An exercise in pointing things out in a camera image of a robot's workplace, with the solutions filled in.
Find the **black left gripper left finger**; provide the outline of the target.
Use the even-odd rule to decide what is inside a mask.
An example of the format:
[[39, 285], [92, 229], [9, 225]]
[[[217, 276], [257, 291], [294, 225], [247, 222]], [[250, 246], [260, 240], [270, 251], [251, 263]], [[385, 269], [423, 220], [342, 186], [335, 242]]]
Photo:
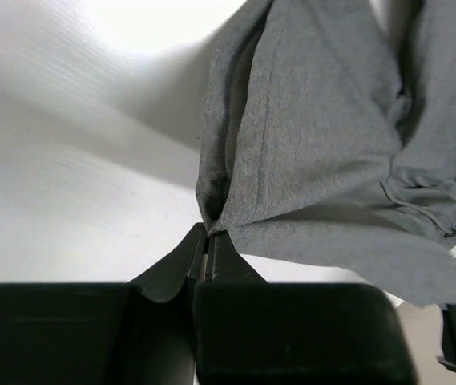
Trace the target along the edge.
[[150, 302], [172, 301], [186, 285], [194, 261], [201, 263], [206, 240], [204, 225], [194, 224], [169, 254], [129, 281], [129, 285]]

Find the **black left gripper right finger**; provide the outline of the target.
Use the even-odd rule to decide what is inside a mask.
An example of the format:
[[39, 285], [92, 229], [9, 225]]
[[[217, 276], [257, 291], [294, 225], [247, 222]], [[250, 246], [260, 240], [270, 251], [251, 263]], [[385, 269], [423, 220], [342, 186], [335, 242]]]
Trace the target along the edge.
[[266, 283], [235, 249], [227, 232], [208, 239], [205, 281], [215, 283]]

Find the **grey cotton shorts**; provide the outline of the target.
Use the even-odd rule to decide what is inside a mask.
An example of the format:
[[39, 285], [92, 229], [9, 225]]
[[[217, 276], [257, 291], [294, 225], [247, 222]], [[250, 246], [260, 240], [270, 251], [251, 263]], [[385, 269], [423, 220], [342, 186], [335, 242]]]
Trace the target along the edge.
[[196, 198], [243, 254], [456, 305], [456, 1], [395, 51], [367, 1], [248, 1], [212, 53]]

